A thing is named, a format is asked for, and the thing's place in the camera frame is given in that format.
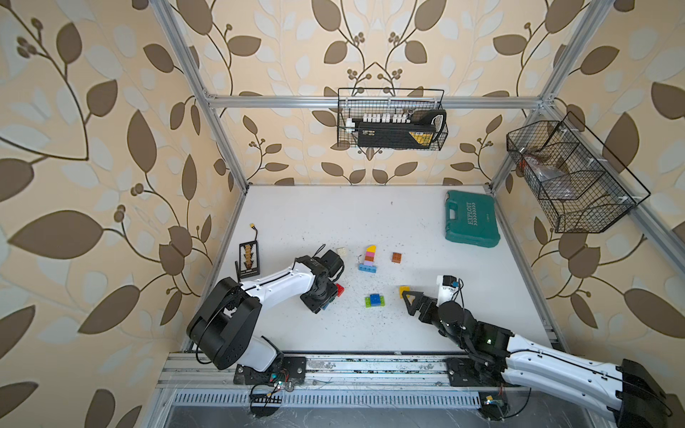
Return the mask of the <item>light blue lego brick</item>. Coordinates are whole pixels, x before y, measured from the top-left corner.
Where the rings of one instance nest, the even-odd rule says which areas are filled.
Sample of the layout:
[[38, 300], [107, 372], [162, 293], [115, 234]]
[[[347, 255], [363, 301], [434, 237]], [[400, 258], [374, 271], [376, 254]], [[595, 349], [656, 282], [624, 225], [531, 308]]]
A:
[[365, 264], [360, 264], [358, 265], [359, 271], [362, 272], [367, 272], [367, 273], [376, 273], [377, 267], [373, 265], [365, 265]]

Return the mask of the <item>lime green lego brick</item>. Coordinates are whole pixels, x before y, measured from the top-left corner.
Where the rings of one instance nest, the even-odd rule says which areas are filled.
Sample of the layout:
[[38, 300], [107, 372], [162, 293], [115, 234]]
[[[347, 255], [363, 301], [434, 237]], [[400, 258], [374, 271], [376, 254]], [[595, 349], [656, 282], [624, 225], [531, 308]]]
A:
[[382, 306], [382, 307], [369, 307], [369, 301], [367, 300], [367, 299], [369, 298], [369, 295], [365, 298], [365, 306], [366, 306], [367, 308], [382, 308], [382, 307], [385, 306], [385, 305], [384, 305], [384, 306]]

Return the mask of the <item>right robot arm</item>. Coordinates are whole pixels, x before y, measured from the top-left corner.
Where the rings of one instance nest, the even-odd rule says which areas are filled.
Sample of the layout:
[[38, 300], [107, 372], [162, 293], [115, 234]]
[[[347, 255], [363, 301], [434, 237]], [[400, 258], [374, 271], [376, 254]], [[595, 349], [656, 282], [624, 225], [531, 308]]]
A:
[[667, 427], [675, 413], [656, 379], [640, 363], [602, 363], [576, 357], [476, 320], [455, 299], [402, 294], [408, 313], [437, 328], [494, 383], [522, 386], [564, 399], [618, 427]]

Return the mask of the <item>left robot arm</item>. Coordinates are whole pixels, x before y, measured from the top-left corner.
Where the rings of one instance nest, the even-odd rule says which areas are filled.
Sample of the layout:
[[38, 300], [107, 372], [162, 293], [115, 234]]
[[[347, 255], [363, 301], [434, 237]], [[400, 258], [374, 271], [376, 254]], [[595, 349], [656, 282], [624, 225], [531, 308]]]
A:
[[339, 294], [344, 261], [334, 251], [301, 256], [275, 274], [238, 283], [226, 277], [217, 283], [191, 319], [187, 336], [197, 353], [219, 370], [235, 364], [259, 374], [283, 370], [283, 352], [264, 337], [255, 336], [260, 314], [298, 297], [314, 314]]

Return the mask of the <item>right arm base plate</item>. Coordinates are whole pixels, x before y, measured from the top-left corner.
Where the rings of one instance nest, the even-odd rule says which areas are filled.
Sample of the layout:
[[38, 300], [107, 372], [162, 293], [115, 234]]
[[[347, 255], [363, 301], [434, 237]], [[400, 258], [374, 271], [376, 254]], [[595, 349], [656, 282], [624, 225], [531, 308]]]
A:
[[503, 378], [507, 368], [504, 358], [478, 362], [461, 355], [444, 360], [451, 387], [511, 387]]

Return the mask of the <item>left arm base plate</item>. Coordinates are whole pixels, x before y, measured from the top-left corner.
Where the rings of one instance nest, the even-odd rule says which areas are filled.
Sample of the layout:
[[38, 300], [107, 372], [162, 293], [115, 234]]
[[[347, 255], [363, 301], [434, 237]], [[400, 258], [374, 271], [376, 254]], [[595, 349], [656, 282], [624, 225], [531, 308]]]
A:
[[307, 374], [307, 358], [297, 356], [277, 357], [270, 367], [260, 372], [251, 367], [238, 365], [233, 383], [236, 385], [257, 385], [290, 383], [301, 385]]

